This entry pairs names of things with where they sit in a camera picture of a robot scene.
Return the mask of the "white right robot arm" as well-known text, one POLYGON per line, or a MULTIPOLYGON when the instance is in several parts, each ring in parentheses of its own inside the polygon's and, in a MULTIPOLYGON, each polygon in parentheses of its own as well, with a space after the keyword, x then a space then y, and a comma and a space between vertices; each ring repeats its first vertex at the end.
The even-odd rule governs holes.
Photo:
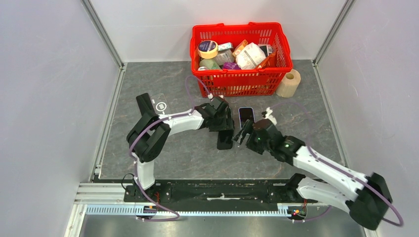
POLYGON ((321 155, 302 140, 284 136, 269 119, 246 121, 232 139, 258 154, 268 152, 280 162, 312 173, 321 181, 295 174, 285 188, 286 198, 316 200, 348 213, 362 227, 376 230, 392 203, 385 179, 351 170, 321 155))

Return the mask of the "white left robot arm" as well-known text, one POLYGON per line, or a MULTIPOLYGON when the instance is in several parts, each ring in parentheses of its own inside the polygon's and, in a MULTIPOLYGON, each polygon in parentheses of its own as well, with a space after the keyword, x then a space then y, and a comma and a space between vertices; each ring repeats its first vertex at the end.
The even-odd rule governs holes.
POLYGON ((187 111, 159 115, 148 93, 136 97, 141 118, 126 137, 129 154, 134 160, 136 195, 142 201, 154 198, 154 160, 161 153, 167 138, 188 130, 207 128, 210 132, 234 130, 232 110, 220 96, 187 111))

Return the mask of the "clear magsafe phone case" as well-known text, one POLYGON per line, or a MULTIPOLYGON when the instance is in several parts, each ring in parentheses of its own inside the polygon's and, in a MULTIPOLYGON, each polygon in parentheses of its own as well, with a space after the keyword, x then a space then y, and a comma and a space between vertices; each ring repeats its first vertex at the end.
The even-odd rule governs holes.
POLYGON ((170 114, 171 110, 163 93, 151 96, 151 102, 157 115, 170 114))

